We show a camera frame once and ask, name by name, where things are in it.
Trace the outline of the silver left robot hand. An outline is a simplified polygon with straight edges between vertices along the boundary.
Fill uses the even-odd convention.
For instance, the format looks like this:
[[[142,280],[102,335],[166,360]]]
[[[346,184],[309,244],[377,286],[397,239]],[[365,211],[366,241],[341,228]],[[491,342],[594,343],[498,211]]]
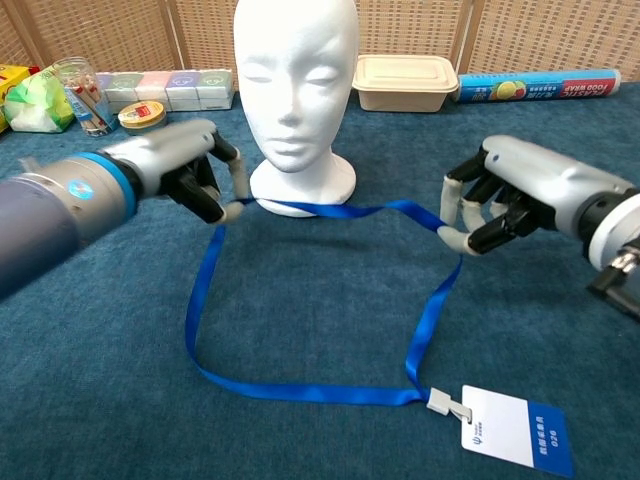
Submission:
[[[135,173],[143,198],[169,197],[208,224],[234,221],[249,198],[244,159],[211,120],[173,123],[102,152]],[[220,203],[210,155],[226,164],[231,176],[234,199],[225,205]]]

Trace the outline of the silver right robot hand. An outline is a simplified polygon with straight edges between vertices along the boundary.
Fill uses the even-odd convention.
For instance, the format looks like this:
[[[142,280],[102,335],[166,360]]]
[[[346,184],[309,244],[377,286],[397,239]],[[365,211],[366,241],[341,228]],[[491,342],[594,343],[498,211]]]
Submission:
[[[639,189],[572,157],[508,135],[444,177],[437,233],[452,250],[485,254],[542,228],[583,244],[603,269],[639,236]]]

